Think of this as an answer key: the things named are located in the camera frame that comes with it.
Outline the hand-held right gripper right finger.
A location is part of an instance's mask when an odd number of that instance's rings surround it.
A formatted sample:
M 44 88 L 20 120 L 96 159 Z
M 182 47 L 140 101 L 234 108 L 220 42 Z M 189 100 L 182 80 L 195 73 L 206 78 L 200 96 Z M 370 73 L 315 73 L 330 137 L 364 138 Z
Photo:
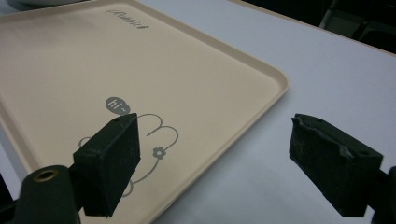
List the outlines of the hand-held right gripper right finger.
M 297 114 L 290 158 L 343 217 L 361 217 L 383 155 L 329 122 Z

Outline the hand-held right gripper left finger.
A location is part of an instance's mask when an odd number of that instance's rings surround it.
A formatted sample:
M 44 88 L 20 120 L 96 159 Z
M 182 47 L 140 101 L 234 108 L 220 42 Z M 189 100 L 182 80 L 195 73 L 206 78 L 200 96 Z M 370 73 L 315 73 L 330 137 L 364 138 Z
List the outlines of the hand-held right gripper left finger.
M 73 159 L 78 206 L 87 216 L 111 217 L 140 162 L 137 115 L 111 120 Z

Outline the beige printed plastic tray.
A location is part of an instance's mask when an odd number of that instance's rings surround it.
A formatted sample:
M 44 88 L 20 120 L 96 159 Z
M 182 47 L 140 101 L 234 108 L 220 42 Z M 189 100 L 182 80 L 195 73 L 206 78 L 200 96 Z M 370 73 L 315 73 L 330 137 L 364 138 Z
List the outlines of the beige printed plastic tray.
M 141 160 L 111 218 L 151 224 L 289 88 L 273 66 L 134 0 L 0 16 L 0 126 L 19 165 L 70 165 L 136 113 Z

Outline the dark furniture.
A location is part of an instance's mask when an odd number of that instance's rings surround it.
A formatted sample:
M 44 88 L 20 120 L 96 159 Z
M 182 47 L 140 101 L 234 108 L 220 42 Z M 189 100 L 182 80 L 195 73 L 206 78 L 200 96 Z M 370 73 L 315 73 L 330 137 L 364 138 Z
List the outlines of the dark furniture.
M 396 54 L 396 0 L 242 0 Z

